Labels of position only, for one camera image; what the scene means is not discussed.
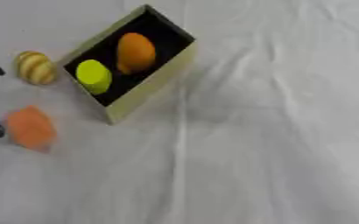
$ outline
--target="white fabric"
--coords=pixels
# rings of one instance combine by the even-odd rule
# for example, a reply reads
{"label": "white fabric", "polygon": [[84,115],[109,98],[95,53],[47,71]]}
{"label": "white fabric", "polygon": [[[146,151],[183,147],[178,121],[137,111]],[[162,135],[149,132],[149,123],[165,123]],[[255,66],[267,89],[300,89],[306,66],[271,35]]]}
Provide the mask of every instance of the white fabric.
{"label": "white fabric", "polygon": [[50,155],[0,141],[0,223],[359,224],[359,0],[151,0],[199,53],[114,127],[68,79],[15,77],[60,59],[141,0],[0,0],[0,120],[36,104]]}

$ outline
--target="orange fruit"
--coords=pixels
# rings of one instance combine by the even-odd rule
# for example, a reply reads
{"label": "orange fruit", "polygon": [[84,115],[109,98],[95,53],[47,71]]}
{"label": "orange fruit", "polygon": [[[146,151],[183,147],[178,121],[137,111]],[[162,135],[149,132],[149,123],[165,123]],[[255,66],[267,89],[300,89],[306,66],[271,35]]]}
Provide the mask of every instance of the orange fruit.
{"label": "orange fruit", "polygon": [[155,46],[141,34],[126,33],[118,42],[117,68],[123,74],[138,73],[150,68],[155,57]]}

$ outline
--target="yellow cup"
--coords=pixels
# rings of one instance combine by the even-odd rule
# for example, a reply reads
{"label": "yellow cup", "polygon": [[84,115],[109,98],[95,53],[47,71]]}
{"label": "yellow cup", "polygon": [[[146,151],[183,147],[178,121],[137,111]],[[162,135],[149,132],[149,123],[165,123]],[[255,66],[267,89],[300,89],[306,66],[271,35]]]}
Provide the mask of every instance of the yellow cup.
{"label": "yellow cup", "polygon": [[93,95],[108,91],[111,84],[111,72],[101,62],[88,59],[76,69],[77,80]]}

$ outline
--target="orange sponge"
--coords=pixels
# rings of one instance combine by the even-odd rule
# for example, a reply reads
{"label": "orange sponge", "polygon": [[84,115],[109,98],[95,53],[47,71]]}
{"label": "orange sponge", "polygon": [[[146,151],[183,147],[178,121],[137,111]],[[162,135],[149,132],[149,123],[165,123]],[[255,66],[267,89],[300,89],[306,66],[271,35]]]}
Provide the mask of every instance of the orange sponge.
{"label": "orange sponge", "polygon": [[34,106],[28,106],[7,117],[13,140],[27,149],[47,153],[57,136],[50,118]]}

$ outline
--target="open box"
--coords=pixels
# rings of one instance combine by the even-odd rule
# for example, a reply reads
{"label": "open box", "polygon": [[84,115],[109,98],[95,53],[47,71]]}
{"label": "open box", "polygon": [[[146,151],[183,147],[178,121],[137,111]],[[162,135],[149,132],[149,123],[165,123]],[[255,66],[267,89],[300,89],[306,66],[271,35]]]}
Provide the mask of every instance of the open box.
{"label": "open box", "polygon": [[[138,32],[155,45],[156,62],[149,70],[122,75],[116,69],[117,43],[127,32]],[[95,102],[109,121],[116,123],[172,77],[181,74],[192,62],[194,53],[194,37],[150,5],[143,5],[71,52],[59,65]],[[76,68],[84,60],[98,60],[113,74],[112,84],[106,93],[92,95],[77,81]]]}

